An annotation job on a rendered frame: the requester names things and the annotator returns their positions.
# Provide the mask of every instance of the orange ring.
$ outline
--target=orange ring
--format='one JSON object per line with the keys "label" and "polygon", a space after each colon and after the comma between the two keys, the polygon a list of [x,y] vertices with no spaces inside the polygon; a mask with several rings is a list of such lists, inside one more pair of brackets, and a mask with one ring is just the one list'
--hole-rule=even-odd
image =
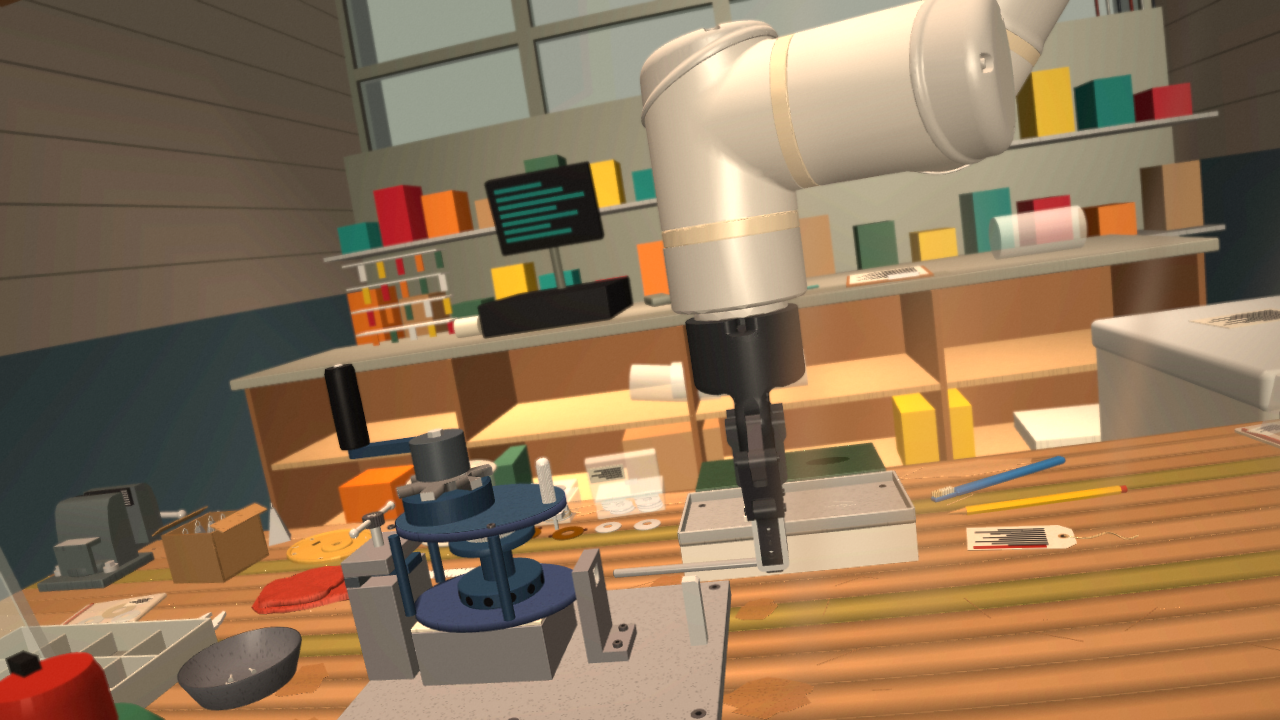
{"label": "orange ring", "polygon": [[577,525],[568,525],[566,528],[561,528],[554,533],[552,533],[552,539],[573,539],[585,532],[586,528],[580,528]]}

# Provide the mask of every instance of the blue toothbrush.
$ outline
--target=blue toothbrush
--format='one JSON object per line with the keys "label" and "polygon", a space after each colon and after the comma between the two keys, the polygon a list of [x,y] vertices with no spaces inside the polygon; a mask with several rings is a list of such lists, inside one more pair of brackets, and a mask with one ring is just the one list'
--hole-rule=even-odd
{"label": "blue toothbrush", "polygon": [[989,488],[991,486],[998,486],[1006,480],[1012,480],[1014,478],[1021,478],[1023,475],[1030,475],[1032,473],[1039,473],[1041,470],[1047,470],[1066,462],[1066,457],[1059,455],[1057,457],[1050,457],[1048,460],[1041,460],[1039,462],[1032,462],[1030,465],[1024,465],[1021,468],[1014,468],[998,475],[992,475],[989,478],[983,478],[980,480],[974,480],[972,483],[965,483],[957,488],[947,486],[933,491],[933,502],[942,502],[948,497],[955,497],[957,495],[965,495],[975,492],[983,488]]}

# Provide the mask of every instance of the open cardboard box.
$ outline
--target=open cardboard box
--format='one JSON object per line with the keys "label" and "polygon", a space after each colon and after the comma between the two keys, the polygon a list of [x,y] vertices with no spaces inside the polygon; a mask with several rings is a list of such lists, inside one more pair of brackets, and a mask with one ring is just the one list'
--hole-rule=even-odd
{"label": "open cardboard box", "polygon": [[255,502],[236,512],[207,512],[169,530],[164,551],[173,582],[225,583],[266,557],[262,512],[266,509]]}

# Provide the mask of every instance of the yellow disc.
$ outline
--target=yellow disc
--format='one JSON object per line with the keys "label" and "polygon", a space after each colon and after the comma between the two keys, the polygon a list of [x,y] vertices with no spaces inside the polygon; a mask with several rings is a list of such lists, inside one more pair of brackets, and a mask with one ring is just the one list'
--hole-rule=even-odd
{"label": "yellow disc", "polygon": [[294,562],[315,564],[342,560],[369,542],[369,530],[352,539],[349,530],[329,530],[293,543],[288,557]]}

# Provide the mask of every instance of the robotic arm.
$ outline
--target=robotic arm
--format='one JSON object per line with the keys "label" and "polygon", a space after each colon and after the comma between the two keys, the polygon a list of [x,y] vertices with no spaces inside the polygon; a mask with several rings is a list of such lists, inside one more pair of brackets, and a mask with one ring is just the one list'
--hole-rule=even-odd
{"label": "robotic arm", "polygon": [[640,73],[672,307],[726,433],[756,566],[787,568],[782,406],[804,374],[796,191],[1004,152],[1014,97],[1068,0],[924,0],[778,37],[741,20]]}

